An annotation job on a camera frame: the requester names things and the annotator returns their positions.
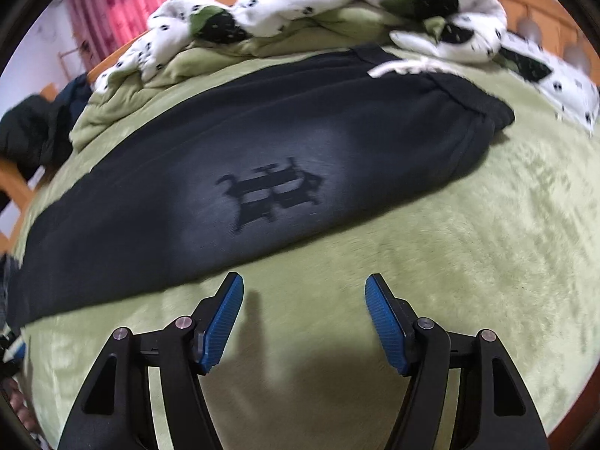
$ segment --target black jacket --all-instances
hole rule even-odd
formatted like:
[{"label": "black jacket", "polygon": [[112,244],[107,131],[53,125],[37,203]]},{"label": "black jacket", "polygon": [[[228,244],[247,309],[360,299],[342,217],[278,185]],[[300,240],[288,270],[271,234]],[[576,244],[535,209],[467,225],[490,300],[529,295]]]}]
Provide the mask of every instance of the black jacket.
[{"label": "black jacket", "polygon": [[91,95],[84,74],[52,102],[39,94],[25,98],[0,120],[0,155],[24,168],[60,167],[73,150],[69,132]]},{"label": "black jacket", "polygon": [[164,112],[35,221],[11,326],[194,281],[466,174],[512,110],[379,47],[260,70]]}]

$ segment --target wooden headboard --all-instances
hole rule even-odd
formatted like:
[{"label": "wooden headboard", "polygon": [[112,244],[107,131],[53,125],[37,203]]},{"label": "wooden headboard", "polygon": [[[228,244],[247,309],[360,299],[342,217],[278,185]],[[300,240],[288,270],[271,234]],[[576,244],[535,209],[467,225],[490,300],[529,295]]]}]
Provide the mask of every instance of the wooden headboard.
[{"label": "wooden headboard", "polygon": [[[225,5],[232,5],[236,0],[218,0]],[[528,13],[542,31],[542,46],[550,53],[562,57],[565,46],[577,42],[580,32],[578,25],[557,0],[499,0],[508,14],[508,29],[515,31],[519,19]],[[135,41],[128,42],[104,59],[88,74],[88,81],[93,83],[98,76],[111,66],[129,49]],[[600,58],[587,39],[584,49],[592,62],[592,80],[600,84]]]}]

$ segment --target pillow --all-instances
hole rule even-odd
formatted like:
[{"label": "pillow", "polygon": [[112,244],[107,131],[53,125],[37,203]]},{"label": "pillow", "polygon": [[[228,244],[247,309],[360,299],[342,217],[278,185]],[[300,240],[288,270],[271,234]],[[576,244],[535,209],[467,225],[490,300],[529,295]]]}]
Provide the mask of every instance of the pillow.
[{"label": "pillow", "polygon": [[502,65],[532,82],[564,116],[593,132],[600,112],[600,94],[588,76],[513,33],[502,37],[500,56],[506,60]]}]

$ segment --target blue gripper pad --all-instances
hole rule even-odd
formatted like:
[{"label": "blue gripper pad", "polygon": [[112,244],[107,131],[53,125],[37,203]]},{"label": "blue gripper pad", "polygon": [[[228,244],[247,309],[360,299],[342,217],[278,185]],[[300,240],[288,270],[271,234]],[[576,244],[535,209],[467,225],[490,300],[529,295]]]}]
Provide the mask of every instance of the blue gripper pad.
[{"label": "blue gripper pad", "polygon": [[404,332],[373,276],[365,284],[365,301],[389,365],[406,375],[409,363],[404,354]]},{"label": "blue gripper pad", "polygon": [[242,276],[238,275],[204,334],[204,350],[200,366],[206,374],[221,362],[225,344],[231,334],[235,318],[238,317],[239,308],[242,306],[242,299],[244,299],[244,281]]}]

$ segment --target white wall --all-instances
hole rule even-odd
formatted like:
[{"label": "white wall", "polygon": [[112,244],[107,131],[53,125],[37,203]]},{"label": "white wall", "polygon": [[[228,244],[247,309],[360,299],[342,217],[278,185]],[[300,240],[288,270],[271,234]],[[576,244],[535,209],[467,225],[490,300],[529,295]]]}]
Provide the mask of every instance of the white wall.
[{"label": "white wall", "polygon": [[[63,0],[55,0],[29,29],[0,75],[0,116],[50,83],[58,90],[65,87],[68,81],[58,53],[76,47],[67,5]],[[77,53],[66,57],[65,64],[72,77],[85,72]],[[34,181],[37,176],[32,178],[30,186],[37,182]],[[14,203],[9,204],[0,213],[0,231],[9,236],[18,217],[19,209]]]}]

